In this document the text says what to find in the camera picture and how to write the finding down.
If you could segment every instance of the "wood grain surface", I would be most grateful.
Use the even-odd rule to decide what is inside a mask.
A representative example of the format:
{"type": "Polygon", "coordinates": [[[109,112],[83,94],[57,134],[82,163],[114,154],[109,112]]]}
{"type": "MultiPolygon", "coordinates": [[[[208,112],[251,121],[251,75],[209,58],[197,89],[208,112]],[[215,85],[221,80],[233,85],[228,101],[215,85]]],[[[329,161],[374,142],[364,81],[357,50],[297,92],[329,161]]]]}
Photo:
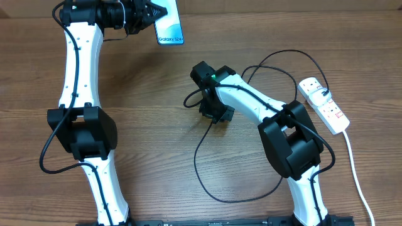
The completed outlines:
{"type": "MultiPolygon", "coordinates": [[[[193,152],[209,120],[185,109],[197,86],[190,71],[205,60],[241,73],[267,54],[296,48],[311,54],[327,75],[335,101],[351,124],[347,130],[356,170],[378,225],[402,221],[402,12],[259,13],[182,17],[183,46],[158,46],[153,28],[124,41],[104,43],[99,95],[116,121],[116,168],[136,220],[207,220],[291,215],[287,182],[262,200],[223,204],[208,197],[193,169],[193,152]]],[[[46,110],[56,108],[65,73],[65,38],[51,19],[0,20],[0,225],[74,225],[96,220],[82,169],[46,175],[38,166],[51,133],[46,110]]],[[[106,37],[123,31],[107,30],[106,37]]],[[[303,55],[284,53],[268,65],[298,81],[317,77],[303,55]]],[[[251,85],[284,102],[291,80],[260,70],[251,85]]],[[[333,136],[307,107],[319,133],[335,150],[336,164],[320,175],[331,214],[352,215],[369,225],[350,170],[342,135],[333,136]]],[[[45,165],[74,163],[56,140],[45,165]]],[[[322,154],[322,166],[330,155],[322,154]]],[[[272,189],[279,176],[266,160],[256,126],[236,112],[213,126],[198,154],[200,176],[219,198],[252,198],[272,189]]]]}
{"type": "MultiPolygon", "coordinates": [[[[60,1],[0,0],[0,9],[10,18],[51,18],[60,1]]],[[[397,10],[401,5],[402,0],[177,0],[180,14],[397,10]]]]}

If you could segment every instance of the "white robotic arm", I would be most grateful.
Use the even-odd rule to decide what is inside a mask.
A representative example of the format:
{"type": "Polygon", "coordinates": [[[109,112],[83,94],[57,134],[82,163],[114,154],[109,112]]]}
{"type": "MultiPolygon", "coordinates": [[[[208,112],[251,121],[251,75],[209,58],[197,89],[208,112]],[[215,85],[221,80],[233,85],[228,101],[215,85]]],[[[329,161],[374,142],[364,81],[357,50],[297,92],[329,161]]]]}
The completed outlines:
{"type": "Polygon", "coordinates": [[[147,0],[66,0],[53,9],[53,18],[65,30],[67,63],[58,109],[48,110],[53,134],[43,148],[40,166],[52,174],[83,167],[98,209],[97,222],[90,225],[135,225],[114,166],[117,127],[99,102],[98,64],[104,29],[124,28],[127,35],[135,35],[165,15],[166,8],[147,0]],[[61,21],[55,16],[60,6],[61,21]],[[79,164],[58,171],[44,168],[43,157],[54,135],[79,164]]]}
{"type": "MultiPolygon", "coordinates": [[[[298,102],[292,102],[293,104],[290,104],[292,106],[288,107],[284,102],[265,96],[248,85],[238,74],[226,66],[215,71],[205,62],[201,62],[193,68],[191,77],[200,87],[200,90],[203,90],[202,93],[204,99],[200,106],[200,112],[202,112],[203,115],[211,117],[214,122],[221,121],[222,119],[230,121],[231,117],[228,117],[227,112],[232,112],[236,109],[259,127],[261,139],[269,162],[280,175],[288,180],[295,204],[294,217],[301,225],[319,225],[320,217],[318,216],[310,184],[310,178],[319,170],[319,162],[314,164],[316,163],[314,162],[317,157],[314,155],[316,153],[313,153],[312,156],[303,156],[301,153],[303,151],[302,149],[293,148],[293,146],[306,145],[308,146],[308,149],[316,149],[316,144],[313,140],[309,141],[309,138],[304,141],[304,139],[302,139],[303,132],[298,131],[298,128],[296,129],[297,132],[295,132],[295,134],[289,136],[287,142],[285,135],[280,134],[282,137],[275,137],[278,135],[278,132],[281,133],[281,131],[286,130],[286,123],[271,123],[269,126],[262,126],[267,124],[267,121],[273,118],[278,119],[278,122],[281,122],[281,120],[279,120],[280,116],[278,116],[280,113],[278,112],[282,112],[283,114],[286,112],[286,114],[290,115],[293,114],[294,117],[301,119],[306,116],[304,114],[307,114],[304,107],[304,111],[293,110],[292,106],[296,106],[293,107],[294,109],[301,109],[300,106],[302,105],[300,103],[297,104],[298,102]],[[262,102],[269,104],[273,109],[267,108],[262,102]],[[285,153],[285,148],[289,148],[290,146],[292,151],[288,152],[285,156],[280,157],[281,152],[283,151],[285,153]],[[283,165],[278,164],[279,160],[283,162],[283,165]]],[[[328,215],[328,210],[325,208],[322,201],[317,176],[315,177],[314,190],[321,216],[322,218],[325,218],[328,215]]]]}
{"type": "MultiPolygon", "coordinates": [[[[98,62],[99,52],[103,43],[103,33],[97,24],[88,25],[87,22],[71,23],[67,28],[76,39],[79,51],[79,81],[77,86],[77,98],[74,108],[101,107],[98,94],[98,62]]],[[[67,63],[65,83],[59,106],[69,106],[72,101],[72,92],[75,78],[75,51],[74,45],[68,34],[67,63]]],[[[129,207],[125,201],[114,166],[114,150],[110,150],[107,159],[102,157],[81,159],[97,169],[100,185],[102,186],[107,210],[104,208],[99,185],[94,172],[88,166],[82,166],[88,177],[92,193],[98,210],[97,222],[100,225],[110,225],[108,214],[113,225],[126,223],[129,218],[129,207]]]]}
{"type": "MultiPolygon", "coordinates": [[[[284,102],[280,102],[267,97],[258,90],[252,88],[238,74],[226,77],[225,79],[220,81],[220,84],[240,85],[241,87],[248,89],[252,93],[256,94],[260,99],[262,99],[277,110],[282,110],[282,105],[285,105],[284,102]]],[[[257,126],[263,122],[264,118],[273,117],[276,114],[276,112],[267,109],[265,105],[260,103],[260,101],[256,100],[253,96],[243,90],[232,87],[216,87],[216,94],[223,104],[235,108],[236,110],[244,114],[248,119],[253,121],[257,126]]],[[[317,210],[315,209],[313,192],[310,187],[310,178],[312,174],[317,172],[318,170],[319,166],[312,166],[309,170],[302,174],[301,179],[294,180],[291,177],[287,179],[293,197],[293,202],[295,204],[295,217],[303,225],[315,226],[320,223],[317,210]]],[[[325,208],[322,201],[318,176],[315,177],[315,182],[315,193],[321,211],[321,216],[326,216],[328,214],[328,210],[325,208]]]]}

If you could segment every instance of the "phone screen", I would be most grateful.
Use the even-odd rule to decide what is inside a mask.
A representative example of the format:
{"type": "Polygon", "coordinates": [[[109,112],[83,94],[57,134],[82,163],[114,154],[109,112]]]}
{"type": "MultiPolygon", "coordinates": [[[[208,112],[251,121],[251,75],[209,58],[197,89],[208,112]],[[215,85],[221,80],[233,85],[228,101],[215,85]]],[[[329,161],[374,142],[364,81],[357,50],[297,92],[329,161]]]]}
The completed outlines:
{"type": "Polygon", "coordinates": [[[156,38],[159,45],[184,44],[176,0],[151,0],[151,2],[163,6],[168,10],[166,16],[155,21],[156,38]]]}

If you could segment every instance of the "power strip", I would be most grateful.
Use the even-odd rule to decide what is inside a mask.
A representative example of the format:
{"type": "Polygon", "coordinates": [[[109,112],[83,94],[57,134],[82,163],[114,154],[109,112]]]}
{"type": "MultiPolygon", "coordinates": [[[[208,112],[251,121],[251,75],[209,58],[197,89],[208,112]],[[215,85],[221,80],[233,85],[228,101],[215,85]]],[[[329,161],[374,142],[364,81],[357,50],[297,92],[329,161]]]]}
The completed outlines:
{"type": "Polygon", "coordinates": [[[346,130],[350,121],[332,99],[331,92],[324,95],[327,89],[316,78],[301,81],[298,89],[333,135],[346,130]]]}
{"type": "Polygon", "coordinates": [[[325,125],[328,127],[333,135],[343,132],[347,144],[347,150],[349,152],[350,165],[352,167],[353,179],[356,183],[357,191],[359,192],[359,196],[369,214],[371,225],[375,226],[376,223],[374,221],[374,216],[369,205],[367,204],[366,199],[363,196],[359,180],[357,179],[356,169],[354,167],[352,147],[346,134],[346,128],[349,126],[350,121],[346,118],[345,114],[341,111],[334,100],[332,100],[331,92],[324,95],[327,89],[323,88],[316,78],[306,78],[305,80],[301,81],[299,83],[298,89],[304,96],[304,98],[306,98],[310,106],[318,114],[318,116],[320,116],[321,120],[324,121],[325,125]]]}

